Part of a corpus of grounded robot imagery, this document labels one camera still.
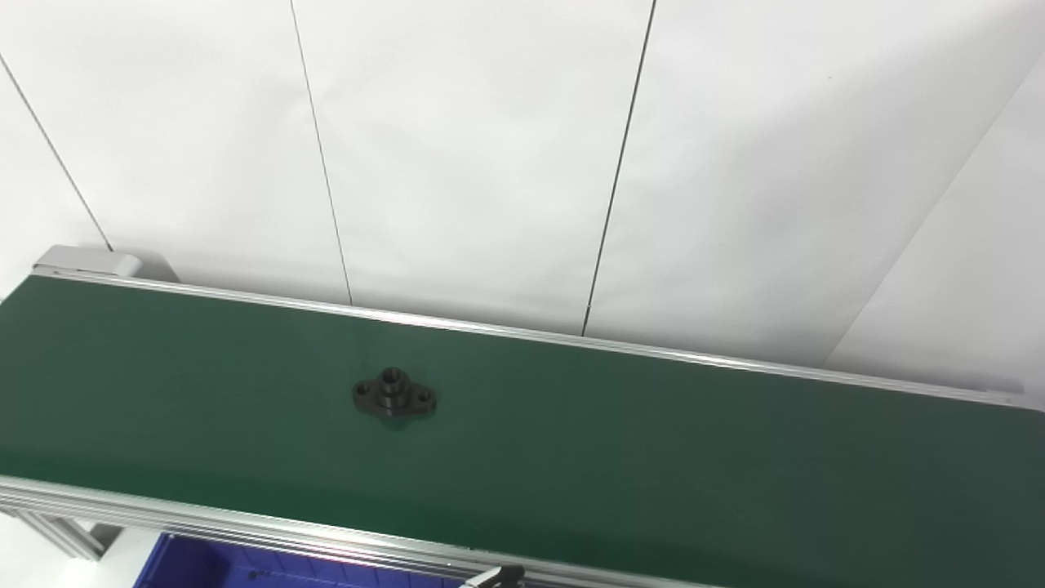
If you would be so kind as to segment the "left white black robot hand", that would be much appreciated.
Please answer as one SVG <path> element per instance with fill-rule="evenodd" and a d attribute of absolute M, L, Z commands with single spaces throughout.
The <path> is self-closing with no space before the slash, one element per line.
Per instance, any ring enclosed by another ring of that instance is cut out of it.
<path fill-rule="evenodd" d="M 460 588 L 519 588 L 525 586 L 525 566 L 503 565 L 487 569 L 477 577 L 466 578 Z"/>

